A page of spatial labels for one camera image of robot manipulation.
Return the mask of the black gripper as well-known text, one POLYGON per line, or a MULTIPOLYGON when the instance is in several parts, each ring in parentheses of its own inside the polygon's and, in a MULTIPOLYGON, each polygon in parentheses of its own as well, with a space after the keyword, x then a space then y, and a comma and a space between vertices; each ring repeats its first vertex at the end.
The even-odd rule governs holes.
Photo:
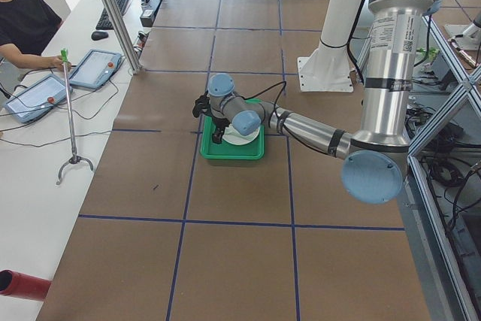
POLYGON ((211 117, 215 129, 212 133, 212 142, 215 144, 222 143, 222 137, 225 134, 225 129, 228 127, 228 120, 226 118, 211 117))

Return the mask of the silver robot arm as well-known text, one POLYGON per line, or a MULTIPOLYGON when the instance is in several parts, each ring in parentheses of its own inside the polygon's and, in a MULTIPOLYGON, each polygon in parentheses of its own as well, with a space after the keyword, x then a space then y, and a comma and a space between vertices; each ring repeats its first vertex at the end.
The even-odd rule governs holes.
POLYGON ((228 74, 209 79, 195 103, 194 115, 213 120, 212 140, 219 143, 233 126, 247 136, 260 126, 288 135, 306 147, 343 160, 341 179, 360 201, 382 204, 401 191, 407 174, 409 140, 404 118, 416 58, 422 17, 434 13, 440 0, 369 0, 374 15, 360 129, 349 134, 281 108, 276 102, 249 103, 228 74))

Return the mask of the person's hand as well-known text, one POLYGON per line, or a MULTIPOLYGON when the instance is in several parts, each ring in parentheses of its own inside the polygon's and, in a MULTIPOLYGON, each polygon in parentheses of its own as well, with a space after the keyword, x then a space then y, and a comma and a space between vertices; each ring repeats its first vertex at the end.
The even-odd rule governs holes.
POLYGON ((55 68, 58 71, 63 71, 64 66, 67 66, 67 70, 71 69, 70 62, 64 62, 61 56, 51 56, 47 59, 49 61, 49 68, 55 68))

